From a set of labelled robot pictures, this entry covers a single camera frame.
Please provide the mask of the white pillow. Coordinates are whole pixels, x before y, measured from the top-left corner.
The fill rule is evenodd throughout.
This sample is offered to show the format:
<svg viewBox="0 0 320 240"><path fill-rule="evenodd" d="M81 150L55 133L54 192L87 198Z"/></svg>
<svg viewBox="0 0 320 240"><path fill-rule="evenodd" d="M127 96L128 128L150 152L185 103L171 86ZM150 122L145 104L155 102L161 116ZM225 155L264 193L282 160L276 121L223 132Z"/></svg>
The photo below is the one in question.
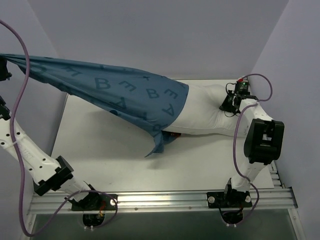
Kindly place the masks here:
<svg viewBox="0 0 320 240"><path fill-rule="evenodd" d="M189 85L184 107L167 132L188 135L220 134L234 136L238 117L228 117L219 107L227 93L219 84Z"/></svg>

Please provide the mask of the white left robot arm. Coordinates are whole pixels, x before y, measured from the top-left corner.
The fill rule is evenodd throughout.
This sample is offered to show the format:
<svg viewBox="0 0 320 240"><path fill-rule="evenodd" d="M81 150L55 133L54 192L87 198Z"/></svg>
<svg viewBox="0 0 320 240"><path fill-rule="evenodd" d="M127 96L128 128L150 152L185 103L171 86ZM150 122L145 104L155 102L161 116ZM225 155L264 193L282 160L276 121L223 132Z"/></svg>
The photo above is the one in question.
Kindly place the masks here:
<svg viewBox="0 0 320 240"><path fill-rule="evenodd" d="M22 55L2 55L0 58L0 79L5 81L12 76L7 62L16 64L25 74L22 91L29 78L48 83L62 92L79 95L71 80L81 74L102 70L98 63L71 61L47 57L25 59ZM20 196L24 195L25 173L29 172L39 196L48 191L62 191L69 194L72 204L95 210L100 206L101 197L94 188L74 177L73 168L62 157L52 158L42 151L23 131L15 119L15 110L9 110L6 102L0 101L0 145L20 164Z"/></svg>

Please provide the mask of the blue cartoon pillowcase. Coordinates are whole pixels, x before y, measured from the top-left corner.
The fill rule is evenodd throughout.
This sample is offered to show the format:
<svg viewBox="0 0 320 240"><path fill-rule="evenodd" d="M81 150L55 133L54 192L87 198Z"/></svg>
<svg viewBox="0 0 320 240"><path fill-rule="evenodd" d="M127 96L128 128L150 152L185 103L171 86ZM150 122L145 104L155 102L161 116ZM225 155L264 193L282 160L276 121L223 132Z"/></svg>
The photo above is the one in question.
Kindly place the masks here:
<svg viewBox="0 0 320 240"><path fill-rule="evenodd" d="M30 78L79 97L148 132L151 153L181 136L167 128L182 112L189 86L168 77L124 66L30 56Z"/></svg>

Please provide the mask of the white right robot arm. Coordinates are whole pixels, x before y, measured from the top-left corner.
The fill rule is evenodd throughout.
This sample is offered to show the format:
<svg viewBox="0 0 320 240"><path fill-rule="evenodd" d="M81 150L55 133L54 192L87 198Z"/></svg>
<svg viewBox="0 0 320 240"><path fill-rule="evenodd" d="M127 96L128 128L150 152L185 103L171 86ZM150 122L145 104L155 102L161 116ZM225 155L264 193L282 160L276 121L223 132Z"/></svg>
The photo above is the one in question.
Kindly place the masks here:
<svg viewBox="0 0 320 240"><path fill-rule="evenodd" d="M236 175L231 177L222 193L223 203L234 206L245 199L253 181L259 173L281 154L285 125L274 120L260 105L260 100L249 91L249 82L240 78L234 84L234 90L226 90L226 98L220 110L238 115L232 146L233 164ZM245 123L245 141L243 154L246 160L237 165L236 142L240 123Z"/></svg>

